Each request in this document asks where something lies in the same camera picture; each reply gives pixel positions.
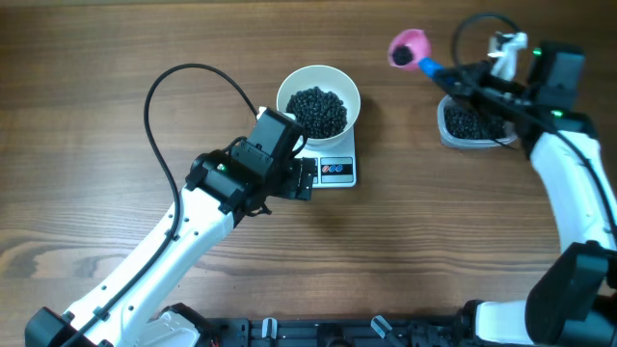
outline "wood grain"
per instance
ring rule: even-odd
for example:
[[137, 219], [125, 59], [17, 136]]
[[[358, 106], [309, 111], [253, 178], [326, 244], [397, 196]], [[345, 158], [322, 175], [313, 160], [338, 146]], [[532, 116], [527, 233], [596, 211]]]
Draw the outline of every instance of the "wood grain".
[[[172, 201], [149, 148], [143, 103], [181, 63], [233, 77], [274, 105], [298, 67], [341, 68], [357, 83], [360, 182], [313, 201], [269, 199], [204, 255], [165, 304], [211, 316], [370, 316], [451, 311], [469, 299], [514, 300], [555, 260], [540, 179], [520, 151], [443, 147], [443, 97], [388, 67], [393, 36], [424, 28], [434, 57], [465, 16], [507, 13], [529, 34], [583, 46], [577, 104], [596, 122], [617, 181], [613, 1], [233, 2], [0, 10], [0, 345], [23, 343], [42, 306], [64, 310], [139, 243]], [[481, 26], [463, 57], [486, 49]], [[254, 119], [222, 79], [166, 80], [151, 122], [178, 184], [204, 151], [248, 134]]]

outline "black cable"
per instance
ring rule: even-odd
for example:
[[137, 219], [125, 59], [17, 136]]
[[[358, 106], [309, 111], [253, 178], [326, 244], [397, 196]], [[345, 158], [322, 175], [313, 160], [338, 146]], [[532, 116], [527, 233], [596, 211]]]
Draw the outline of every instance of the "black cable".
[[238, 136], [233, 141], [231, 141], [231, 143], [227, 147], [223, 148], [223, 153], [227, 153], [228, 151], [231, 151], [231, 149], [234, 146], [236, 146], [242, 140], [247, 141], [247, 137], [246, 136]]
[[158, 85], [167, 76], [171, 75], [172, 73], [185, 69], [185, 68], [190, 68], [190, 67], [203, 68], [203, 69], [212, 71], [218, 74], [219, 76], [225, 78], [240, 93], [240, 95], [242, 96], [244, 101], [246, 101], [247, 105], [249, 106], [253, 114], [255, 116], [257, 115], [257, 110], [253, 106], [253, 103], [251, 103], [249, 98], [244, 94], [244, 91], [242, 91], [240, 86], [238, 86], [237, 83], [235, 83], [235, 81], [233, 81], [224, 72], [220, 71], [219, 69], [215, 67], [207, 66], [204, 64], [183, 64], [183, 65], [179, 65], [177, 67], [172, 67], [168, 69], [167, 71], [163, 72], [163, 74], [161, 74], [156, 79], [156, 81], [154, 81], [154, 83], [150, 87], [150, 90], [148, 91], [148, 96], [146, 97], [146, 103], [144, 105], [144, 128], [146, 129], [146, 135], [148, 135], [148, 141], [150, 142], [150, 145], [152, 146], [152, 151], [154, 151], [154, 155], [156, 156], [156, 159], [161, 165], [161, 168], [163, 168], [163, 172], [165, 173], [165, 176], [167, 177], [167, 180], [169, 181], [170, 186], [172, 187], [172, 194], [174, 195], [174, 220], [172, 222], [172, 226], [170, 227], [169, 231], [166, 233], [166, 237], [165, 237], [165, 240], [163, 240], [163, 243], [161, 243], [159, 248], [152, 255], [152, 257], [148, 260], [148, 262], [144, 265], [144, 267], [142, 267], [137, 272], [137, 274], [135, 274], [135, 276], [127, 284], [125, 284], [124, 287], [118, 293], [116, 293], [116, 295], [114, 295], [114, 297], [111, 298], [107, 302], [107, 304], [105, 304], [105, 306], [101, 310], [99, 310], [97, 314], [93, 316], [93, 318], [90, 321], [88, 321], [88, 323], [86, 323], [79, 331], [77, 331], [73, 336], [71, 336], [70, 339], [67, 340], [67, 342], [63, 343], [62, 347], [68, 347], [72, 345], [75, 341], [77, 341], [77, 339], [79, 339], [83, 334], [85, 334], [94, 324], [96, 324], [100, 320], [100, 317], [104, 317], [109, 312], [109, 310], [122, 298], [122, 296], [124, 296], [124, 294], [126, 294], [126, 292], [128, 292], [133, 287], [133, 285], [149, 270], [149, 268], [156, 262], [156, 260], [161, 256], [161, 254], [165, 251], [167, 246], [170, 244], [170, 242], [175, 237], [175, 232], [177, 231], [177, 227], [180, 222], [180, 193], [178, 192], [177, 187], [175, 186], [175, 181], [174, 181], [174, 177], [172, 176], [172, 172], [170, 171], [170, 168], [167, 166], [165, 159], [163, 159], [163, 155], [161, 155], [161, 152], [158, 150], [158, 146], [156, 145], [156, 142], [154, 141], [154, 137], [152, 136], [152, 130], [150, 129], [150, 121], [149, 121], [149, 108], [150, 108], [150, 102], [152, 100], [152, 96], [154, 95], [154, 91], [156, 91], [156, 87], [158, 87]]
[[504, 148], [512, 149], [512, 150], [517, 150], [516, 148], [514, 148], [514, 147], [512, 147], [510, 145], [506, 145], [505, 143], [503, 143], [502, 141], [500, 141], [498, 139], [491, 139], [491, 141], [493, 141], [494, 143], [496, 143], [496, 144], [498, 144], [498, 145], [500, 145], [500, 146], [502, 146]]
[[452, 36], [452, 43], [450, 45], [452, 61], [454, 62], [454, 67], [456, 68], [457, 72], [461, 76], [461, 79], [463, 79], [467, 84], [469, 84], [476, 92], [481, 93], [482, 95], [484, 95], [484, 97], [491, 100], [492, 102], [499, 105], [500, 107], [508, 109], [510, 112], [512, 112], [513, 114], [516, 114], [518, 117], [529, 120], [535, 123], [536, 125], [542, 127], [544, 130], [546, 130], [550, 134], [555, 135], [559, 140], [561, 140], [564, 144], [566, 144], [566, 146], [568, 146], [577, 155], [582, 165], [587, 169], [587, 171], [591, 175], [591, 178], [594, 181], [594, 184], [596, 185], [598, 192], [600, 193], [600, 199], [602, 200], [602, 204], [606, 212], [606, 218], [608, 219], [610, 231], [613, 234], [613, 237], [615, 238], [615, 242], [617, 242], [617, 226], [615, 226], [615, 217], [613, 216], [612, 209], [610, 208], [610, 204], [608, 203], [608, 196], [606, 195], [606, 191], [604, 190], [604, 187], [602, 183], [600, 182], [600, 178], [598, 177], [598, 174], [596, 173], [593, 166], [591, 165], [591, 161], [587, 157], [585, 157], [585, 155], [580, 151], [580, 149], [578, 149], [577, 146], [575, 146], [575, 144], [573, 144], [570, 140], [568, 140], [568, 138], [563, 136], [555, 126], [553, 126], [552, 124], [548, 124], [538, 118], [535, 118], [523, 110], [520, 110], [516, 107], [512, 107], [511, 105], [501, 100], [490, 97], [488, 94], [484, 93], [482, 88], [480, 88], [480, 86], [477, 83], [475, 83], [475, 81], [473, 81], [471, 77], [469, 77], [467, 72], [463, 70], [463, 67], [461, 65], [461, 62], [458, 56], [458, 44], [459, 44], [461, 34], [468, 26], [484, 18], [500, 19], [501, 21], [503, 21], [504, 23], [512, 27], [512, 29], [515, 32], [521, 31], [519, 26], [516, 25], [514, 21], [512, 21], [512, 19], [508, 18], [507, 16], [503, 14], [499, 14], [499, 13], [479, 13], [476, 15], [472, 15], [471, 17], [464, 20], [454, 31], [454, 35]]
[[300, 151], [305, 148], [305, 146], [307, 145], [307, 141], [308, 140], [309, 140], [309, 136], [307, 136], [307, 132], [305, 131], [302, 134], [302, 144], [298, 147], [298, 149], [296, 149], [296, 150], [291, 152], [291, 158], [293, 158], [296, 155], [298, 155], [298, 153], [300, 153]]

